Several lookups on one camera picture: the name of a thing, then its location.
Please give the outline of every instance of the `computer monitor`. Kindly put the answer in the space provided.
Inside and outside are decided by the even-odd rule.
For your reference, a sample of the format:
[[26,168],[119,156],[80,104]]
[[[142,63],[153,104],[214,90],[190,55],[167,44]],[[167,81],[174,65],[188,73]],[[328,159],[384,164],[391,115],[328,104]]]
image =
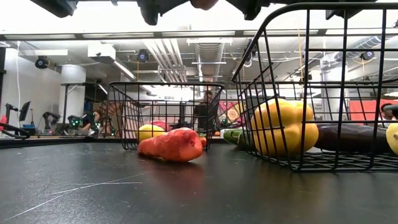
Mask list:
[[27,115],[27,111],[29,110],[29,106],[30,106],[30,101],[26,102],[22,106],[22,109],[19,111],[19,121],[25,121],[26,115]]

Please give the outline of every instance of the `wall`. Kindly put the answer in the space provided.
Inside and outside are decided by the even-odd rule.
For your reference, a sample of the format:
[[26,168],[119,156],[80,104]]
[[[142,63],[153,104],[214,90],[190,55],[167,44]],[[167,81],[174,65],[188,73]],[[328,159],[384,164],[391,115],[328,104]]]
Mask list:
[[[0,114],[6,114],[6,103],[18,107],[18,88],[17,88],[17,50],[6,50],[6,64],[4,75]],[[34,63],[19,57],[19,85],[21,88],[21,107],[27,101],[31,101],[30,109],[33,109],[34,123],[37,126],[40,118],[46,111],[58,113],[58,101],[60,94],[59,73],[35,67]],[[30,124],[31,111],[28,112],[26,120],[22,124]],[[9,124],[18,125],[16,111],[11,111]],[[39,129],[44,129],[44,121],[41,120]]]

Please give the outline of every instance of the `table surface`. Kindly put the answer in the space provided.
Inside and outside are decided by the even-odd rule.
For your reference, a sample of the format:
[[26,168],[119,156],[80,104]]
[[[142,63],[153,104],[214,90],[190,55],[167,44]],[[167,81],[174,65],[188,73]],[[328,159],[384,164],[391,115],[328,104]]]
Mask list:
[[296,174],[213,144],[188,164],[120,144],[0,150],[0,223],[397,223],[398,174]]

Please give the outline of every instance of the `black wire basket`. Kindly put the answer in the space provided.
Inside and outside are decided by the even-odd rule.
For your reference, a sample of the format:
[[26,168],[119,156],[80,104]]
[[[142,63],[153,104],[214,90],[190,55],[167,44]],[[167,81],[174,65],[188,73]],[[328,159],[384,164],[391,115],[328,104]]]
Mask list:
[[[117,108],[116,136],[124,149],[137,149],[140,139],[185,127],[205,137],[208,149],[223,88],[215,83],[112,82],[108,104]],[[142,129],[146,124],[150,128]]]
[[[398,87],[398,78],[383,79],[385,53],[398,51],[386,47],[386,39],[390,38],[386,35],[386,17],[390,9],[398,9],[398,4],[299,3],[271,13],[252,39],[233,77],[239,105],[242,105],[239,110],[244,118],[245,150],[300,172],[397,171],[398,157],[389,149],[385,129],[387,123],[396,121],[383,121],[380,113],[384,90]],[[296,70],[297,74],[290,74],[290,77],[281,80],[274,71],[278,63],[271,59],[266,27],[276,17],[299,10],[306,12],[305,47],[300,50],[303,64]],[[315,10],[341,12],[341,48],[313,47],[310,15]],[[382,12],[381,33],[374,34],[380,47],[347,48],[348,15],[360,10]],[[260,41],[262,38],[265,38],[266,59],[259,54],[259,43],[264,43]],[[330,52],[334,52],[334,59],[340,63],[340,68],[333,78],[325,78],[328,77],[328,69],[333,69],[333,66],[322,64],[321,58]],[[348,57],[360,56],[364,52],[372,52],[379,58],[378,71],[372,77],[374,80],[366,77],[346,81]],[[321,60],[310,56],[314,53],[319,53],[321,57],[318,59]],[[259,62],[259,73],[254,79],[245,80],[245,63],[254,55]],[[322,80],[312,80],[309,70],[314,62],[322,68]],[[368,110],[365,105],[370,102],[374,106]]]

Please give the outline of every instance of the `ceiling light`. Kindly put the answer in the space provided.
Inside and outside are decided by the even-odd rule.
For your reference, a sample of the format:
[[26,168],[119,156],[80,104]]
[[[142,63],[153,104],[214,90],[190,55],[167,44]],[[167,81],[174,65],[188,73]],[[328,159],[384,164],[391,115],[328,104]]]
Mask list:
[[130,78],[132,78],[133,80],[136,80],[136,76],[130,72],[130,70],[128,70],[125,66],[123,66],[122,64],[120,64],[119,62],[113,62],[117,67],[120,68],[120,70],[122,70],[126,75],[128,75]]
[[187,44],[232,44],[232,38],[197,38],[197,39],[187,39]]
[[226,65],[226,62],[191,62],[192,65]]
[[0,47],[10,47],[10,45],[5,42],[0,42]]
[[179,32],[163,32],[163,37],[221,37],[234,36],[235,31],[179,31]]
[[146,37],[154,37],[154,33],[152,32],[137,32],[137,33],[116,33],[116,34],[83,34],[84,38],[93,38],[93,39],[113,39],[113,38],[146,38]]
[[68,50],[22,50],[25,56],[68,56]]
[[8,40],[76,39],[73,34],[4,35]]
[[[347,34],[379,34],[381,35],[381,28],[370,28],[370,29],[348,29]],[[344,29],[328,29],[326,35],[343,35]],[[386,34],[398,34],[396,28],[386,28]]]
[[[306,30],[267,30],[267,35],[305,35]],[[244,36],[254,36],[257,33],[256,30],[243,31]],[[317,29],[310,29],[310,35],[317,34]]]
[[392,93],[386,93],[386,94],[384,94],[384,96],[395,96],[395,97],[397,97],[398,96],[398,91],[397,92],[392,92]]

